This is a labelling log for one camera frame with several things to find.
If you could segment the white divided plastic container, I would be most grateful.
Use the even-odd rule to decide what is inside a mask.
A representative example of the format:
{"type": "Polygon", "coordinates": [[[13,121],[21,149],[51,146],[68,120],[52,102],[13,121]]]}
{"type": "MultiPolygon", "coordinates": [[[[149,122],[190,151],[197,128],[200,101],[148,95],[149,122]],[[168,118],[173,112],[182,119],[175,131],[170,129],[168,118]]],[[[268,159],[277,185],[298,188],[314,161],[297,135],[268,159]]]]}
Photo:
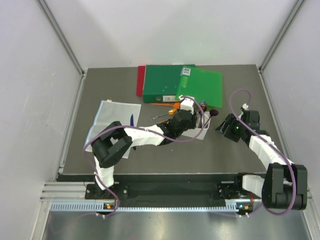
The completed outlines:
{"type": "Polygon", "coordinates": [[[204,120],[202,118],[202,128],[197,128],[197,120],[196,120],[196,123],[195,123],[195,128],[193,129],[188,129],[187,131],[184,131],[182,133],[182,136],[184,137],[189,137],[189,138],[194,138],[196,136],[196,139],[198,140],[203,140],[207,134],[207,131],[210,127],[210,122],[211,120],[209,121],[208,125],[206,128],[204,128],[204,124],[205,122],[208,120],[210,114],[209,114],[209,111],[206,111],[204,113],[204,120]]]}

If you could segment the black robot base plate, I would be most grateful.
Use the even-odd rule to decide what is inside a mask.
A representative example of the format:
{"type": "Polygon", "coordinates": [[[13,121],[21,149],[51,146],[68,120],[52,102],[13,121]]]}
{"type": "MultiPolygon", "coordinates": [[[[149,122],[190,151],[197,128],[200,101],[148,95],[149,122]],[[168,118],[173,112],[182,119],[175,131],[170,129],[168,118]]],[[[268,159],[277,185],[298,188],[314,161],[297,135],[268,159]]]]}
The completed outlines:
{"type": "Polygon", "coordinates": [[[160,203],[177,201],[182,203],[190,200],[220,201],[237,198],[248,198],[248,193],[239,193],[232,183],[216,181],[121,181],[115,183],[108,190],[100,189],[98,184],[88,184],[85,199],[106,200],[116,194],[125,205],[133,203],[160,203]]]}

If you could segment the silver spoon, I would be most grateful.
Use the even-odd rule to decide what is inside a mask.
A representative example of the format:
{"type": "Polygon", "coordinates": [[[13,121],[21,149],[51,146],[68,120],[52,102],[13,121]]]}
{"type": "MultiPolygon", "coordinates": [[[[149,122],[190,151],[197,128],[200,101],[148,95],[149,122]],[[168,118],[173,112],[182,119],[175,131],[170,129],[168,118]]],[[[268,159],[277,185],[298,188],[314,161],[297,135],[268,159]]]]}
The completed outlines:
{"type": "Polygon", "coordinates": [[[206,105],[201,105],[201,109],[206,112],[207,111],[207,106],[206,105]]]}

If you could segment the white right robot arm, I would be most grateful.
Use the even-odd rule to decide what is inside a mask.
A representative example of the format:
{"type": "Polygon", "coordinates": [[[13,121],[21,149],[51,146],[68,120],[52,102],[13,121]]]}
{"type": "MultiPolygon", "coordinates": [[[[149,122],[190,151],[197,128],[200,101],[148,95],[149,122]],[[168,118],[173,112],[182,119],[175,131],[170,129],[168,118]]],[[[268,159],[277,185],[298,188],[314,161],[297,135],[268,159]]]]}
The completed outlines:
{"type": "Polygon", "coordinates": [[[258,111],[249,110],[244,104],[240,116],[230,113],[215,130],[236,143],[245,142],[266,169],[265,177],[238,173],[231,188],[237,197],[245,198],[252,193],[268,209],[306,208],[308,171],[303,165],[283,158],[268,132],[260,129],[258,111]]]}

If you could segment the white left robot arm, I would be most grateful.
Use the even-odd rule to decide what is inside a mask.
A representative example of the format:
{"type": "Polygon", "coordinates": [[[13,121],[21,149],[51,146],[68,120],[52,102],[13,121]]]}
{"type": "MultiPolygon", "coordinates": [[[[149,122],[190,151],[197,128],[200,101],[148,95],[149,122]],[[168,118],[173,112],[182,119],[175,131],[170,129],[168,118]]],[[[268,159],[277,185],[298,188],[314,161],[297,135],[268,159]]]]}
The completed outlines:
{"type": "Polygon", "coordinates": [[[180,108],[173,117],[148,126],[138,127],[123,125],[114,121],[94,136],[83,147],[91,148],[95,162],[96,192],[102,198],[109,198],[114,191],[114,166],[123,158],[130,148],[145,145],[164,146],[172,142],[185,143],[178,138],[186,131],[196,128],[199,118],[205,120],[201,104],[193,97],[180,96],[180,108]]]}

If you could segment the black iridescent spoon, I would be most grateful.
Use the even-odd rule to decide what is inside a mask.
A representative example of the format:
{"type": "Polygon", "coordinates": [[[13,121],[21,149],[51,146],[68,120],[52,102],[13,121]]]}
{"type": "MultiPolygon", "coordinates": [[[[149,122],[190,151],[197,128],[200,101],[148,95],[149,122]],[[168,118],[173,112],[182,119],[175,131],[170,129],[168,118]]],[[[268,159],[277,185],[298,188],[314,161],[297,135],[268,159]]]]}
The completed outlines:
{"type": "Polygon", "coordinates": [[[216,109],[211,109],[211,110],[209,111],[209,118],[208,118],[208,120],[207,120],[207,121],[205,122],[205,124],[204,124],[204,128],[206,128],[206,127],[208,126],[209,121],[211,120],[211,118],[217,116],[218,114],[219,114],[219,111],[218,111],[218,110],[216,110],[216,109]]]}

